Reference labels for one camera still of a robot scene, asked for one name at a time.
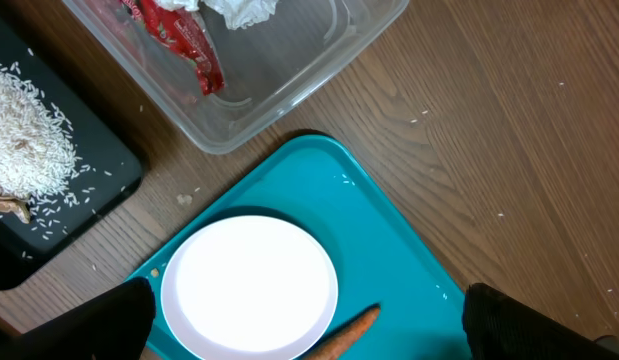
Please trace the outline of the white tissue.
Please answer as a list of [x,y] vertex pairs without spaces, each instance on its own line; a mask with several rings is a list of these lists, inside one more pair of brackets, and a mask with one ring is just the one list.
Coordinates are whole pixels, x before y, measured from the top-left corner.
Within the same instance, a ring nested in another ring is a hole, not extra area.
[[276,12],[278,0],[156,0],[159,7],[195,12],[199,4],[222,15],[229,30],[246,29],[267,21]]

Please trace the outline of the orange carrot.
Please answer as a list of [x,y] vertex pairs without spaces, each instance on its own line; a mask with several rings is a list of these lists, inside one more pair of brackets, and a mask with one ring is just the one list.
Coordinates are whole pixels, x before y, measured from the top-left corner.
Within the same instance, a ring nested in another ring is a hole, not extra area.
[[338,359],[373,326],[380,315],[380,311],[379,305],[369,307],[317,348],[304,355],[303,360]]

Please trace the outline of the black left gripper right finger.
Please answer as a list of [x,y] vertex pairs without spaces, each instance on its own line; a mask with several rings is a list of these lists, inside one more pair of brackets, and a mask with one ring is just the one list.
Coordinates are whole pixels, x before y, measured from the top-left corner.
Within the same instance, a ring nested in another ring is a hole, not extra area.
[[462,325],[477,360],[619,360],[615,337],[590,340],[484,283],[466,290]]

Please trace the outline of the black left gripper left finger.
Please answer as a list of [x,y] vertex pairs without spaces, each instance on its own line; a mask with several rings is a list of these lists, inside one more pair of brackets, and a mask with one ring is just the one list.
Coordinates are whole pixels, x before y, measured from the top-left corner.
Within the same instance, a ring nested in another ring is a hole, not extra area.
[[138,359],[156,316],[145,278],[135,278],[0,345],[0,359]]

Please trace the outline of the large white plate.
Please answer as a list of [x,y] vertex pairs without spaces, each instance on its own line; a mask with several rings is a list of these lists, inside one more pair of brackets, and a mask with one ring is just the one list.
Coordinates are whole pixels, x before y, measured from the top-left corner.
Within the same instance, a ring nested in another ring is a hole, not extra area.
[[183,242],[163,273],[166,324],[201,359],[294,359],[325,333],[338,300],[334,265],[301,227],[244,215]]

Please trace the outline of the rice and peanut scraps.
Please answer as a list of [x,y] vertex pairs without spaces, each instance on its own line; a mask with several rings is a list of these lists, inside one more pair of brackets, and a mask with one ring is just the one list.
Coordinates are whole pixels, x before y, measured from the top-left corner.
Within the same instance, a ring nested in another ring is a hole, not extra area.
[[48,250],[94,215],[116,173],[87,159],[78,124],[0,54],[0,221],[32,247]]

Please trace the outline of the red foil snack wrapper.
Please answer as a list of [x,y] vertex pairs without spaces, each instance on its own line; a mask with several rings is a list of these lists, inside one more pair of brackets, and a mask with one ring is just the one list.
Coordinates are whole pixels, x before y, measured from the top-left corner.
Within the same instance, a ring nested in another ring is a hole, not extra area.
[[154,0],[121,0],[122,8],[158,43],[194,69],[204,95],[225,86],[223,71],[204,21],[184,9],[167,10]]

